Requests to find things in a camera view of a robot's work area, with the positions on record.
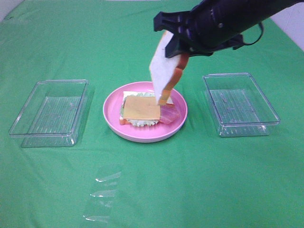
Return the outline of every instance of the robotic arm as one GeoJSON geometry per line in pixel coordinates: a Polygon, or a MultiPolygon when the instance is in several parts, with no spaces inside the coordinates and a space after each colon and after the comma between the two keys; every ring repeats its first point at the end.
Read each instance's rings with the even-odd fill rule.
{"type": "Polygon", "coordinates": [[[304,0],[203,0],[190,11],[159,12],[154,31],[168,30],[174,35],[166,46],[166,57],[180,53],[210,56],[226,48],[252,45],[263,35],[261,21],[304,0]],[[258,24],[261,35],[254,43],[243,41],[241,32],[258,24]]]}

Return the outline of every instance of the white wall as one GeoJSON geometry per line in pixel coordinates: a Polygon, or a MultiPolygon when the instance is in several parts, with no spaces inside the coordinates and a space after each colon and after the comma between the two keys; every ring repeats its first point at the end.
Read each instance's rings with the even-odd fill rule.
{"type": "MultiPolygon", "coordinates": [[[[23,0],[0,0],[0,21],[23,0]]],[[[304,51],[304,3],[297,3],[271,19],[304,51]]]]}

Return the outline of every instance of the green tablecloth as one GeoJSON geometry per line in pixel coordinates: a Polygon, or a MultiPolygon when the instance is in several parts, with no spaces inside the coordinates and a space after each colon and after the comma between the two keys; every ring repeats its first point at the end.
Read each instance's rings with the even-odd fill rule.
{"type": "Polygon", "coordinates": [[[127,141],[104,120],[113,90],[150,81],[162,35],[153,17],[199,2],[28,0],[0,23],[0,227],[82,227],[108,164],[121,176],[110,212],[95,215],[108,215],[109,228],[304,227],[304,53],[271,20],[253,46],[190,58],[175,87],[189,114],[171,138],[127,141]],[[281,117],[270,136],[217,136],[201,78],[236,72],[251,73],[281,117]],[[85,131],[73,147],[22,149],[8,131],[45,79],[89,80],[85,131]]]}

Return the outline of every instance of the slice of bread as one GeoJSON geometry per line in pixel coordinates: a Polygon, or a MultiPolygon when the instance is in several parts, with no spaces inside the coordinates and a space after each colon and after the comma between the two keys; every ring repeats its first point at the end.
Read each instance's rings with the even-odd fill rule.
{"type": "Polygon", "coordinates": [[[165,31],[150,63],[150,73],[158,105],[165,105],[171,90],[178,83],[189,60],[188,53],[182,53],[172,58],[165,57],[165,48],[173,33],[165,31]]]}

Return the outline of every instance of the pink plate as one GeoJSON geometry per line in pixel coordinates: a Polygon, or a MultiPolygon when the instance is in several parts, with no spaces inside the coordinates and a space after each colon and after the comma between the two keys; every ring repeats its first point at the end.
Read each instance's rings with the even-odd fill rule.
{"type": "Polygon", "coordinates": [[[124,91],[154,92],[152,82],[134,82],[114,90],[104,102],[104,117],[109,127],[119,136],[138,143],[153,143],[174,135],[184,124],[188,108],[185,99],[175,89],[171,91],[171,98],[180,113],[178,119],[170,124],[158,123],[148,127],[134,127],[131,124],[119,124],[119,112],[123,102],[124,91]]]}

